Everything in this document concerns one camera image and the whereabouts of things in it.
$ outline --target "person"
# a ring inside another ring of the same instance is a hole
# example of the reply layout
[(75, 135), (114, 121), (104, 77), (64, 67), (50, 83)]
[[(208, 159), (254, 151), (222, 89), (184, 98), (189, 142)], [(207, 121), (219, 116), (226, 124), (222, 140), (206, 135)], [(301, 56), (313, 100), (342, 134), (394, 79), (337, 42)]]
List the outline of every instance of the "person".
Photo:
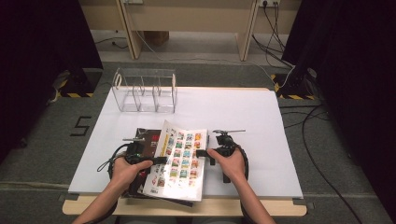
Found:
[[(241, 204), (250, 218), (259, 224), (275, 223), (245, 178), (245, 164), (240, 149), (236, 148), (230, 157), (223, 157), (212, 148), (209, 148), (207, 153), (217, 161), (223, 173), (234, 184)], [(103, 216), (110, 210), (121, 194), (128, 189), (137, 173), (140, 170), (149, 168), (151, 165), (152, 161), (142, 161), (131, 165), (126, 160), (116, 159), (110, 182), (102, 193), (74, 220), (73, 224), (87, 223)]]

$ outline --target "gray carpet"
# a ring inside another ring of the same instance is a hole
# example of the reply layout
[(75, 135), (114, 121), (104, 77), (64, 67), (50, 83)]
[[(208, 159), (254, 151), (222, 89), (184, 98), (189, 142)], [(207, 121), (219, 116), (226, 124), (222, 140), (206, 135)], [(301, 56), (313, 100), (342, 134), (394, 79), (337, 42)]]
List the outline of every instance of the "gray carpet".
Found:
[[(266, 87), (272, 81), (254, 65), (187, 63), (104, 63), (105, 70), (92, 98), (60, 98), (49, 105), (27, 136), (27, 147), (10, 151), (0, 165), (0, 223), (70, 223), (75, 217), (62, 212), (63, 199), (118, 67), (177, 70), (178, 86)], [(287, 70), (265, 67), (269, 74)], [(302, 122), (320, 100), (279, 99), (291, 156), (297, 170), (308, 213), (304, 217), (276, 217), (277, 223), (358, 223), (315, 168), (304, 147)], [(361, 168), (348, 157), (346, 144), (324, 106), (304, 126), (309, 153), (329, 182), (344, 195), (363, 223), (391, 223)], [(89, 126), (84, 136), (75, 128)], [(37, 182), (27, 186), (25, 182)], [(111, 217), (105, 223), (114, 223)]]

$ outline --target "transparent plastic box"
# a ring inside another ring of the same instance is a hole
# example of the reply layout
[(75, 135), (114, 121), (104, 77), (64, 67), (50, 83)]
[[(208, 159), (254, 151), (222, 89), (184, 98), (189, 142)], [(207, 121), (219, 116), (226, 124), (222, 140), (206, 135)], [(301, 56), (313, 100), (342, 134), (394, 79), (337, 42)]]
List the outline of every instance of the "transparent plastic box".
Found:
[(175, 113), (175, 70), (118, 68), (112, 90), (122, 112)]

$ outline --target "book page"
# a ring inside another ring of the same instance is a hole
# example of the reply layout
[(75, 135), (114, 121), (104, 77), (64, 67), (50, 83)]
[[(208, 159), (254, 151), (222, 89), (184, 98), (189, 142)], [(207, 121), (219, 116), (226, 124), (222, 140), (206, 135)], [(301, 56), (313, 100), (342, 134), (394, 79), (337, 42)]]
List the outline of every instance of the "book page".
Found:
[(207, 130), (183, 130), (166, 120), (155, 157), (167, 157), (167, 163), (151, 167), (143, 194), (200, 202), (205, 157), (197, 158), (196, 150), (206, 149), (206, 146)]

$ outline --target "power strip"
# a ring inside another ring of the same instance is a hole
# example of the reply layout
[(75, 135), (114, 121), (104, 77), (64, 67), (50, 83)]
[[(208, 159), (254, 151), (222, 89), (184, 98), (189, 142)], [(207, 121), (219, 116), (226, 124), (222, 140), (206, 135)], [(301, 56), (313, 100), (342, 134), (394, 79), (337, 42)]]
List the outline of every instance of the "power strip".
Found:
[(259, 7), (263, 6), (263, 2), (267, 1), (267, 7), (274, 7), (276, 4), (279, 6), (280, 0), (260, 0)]

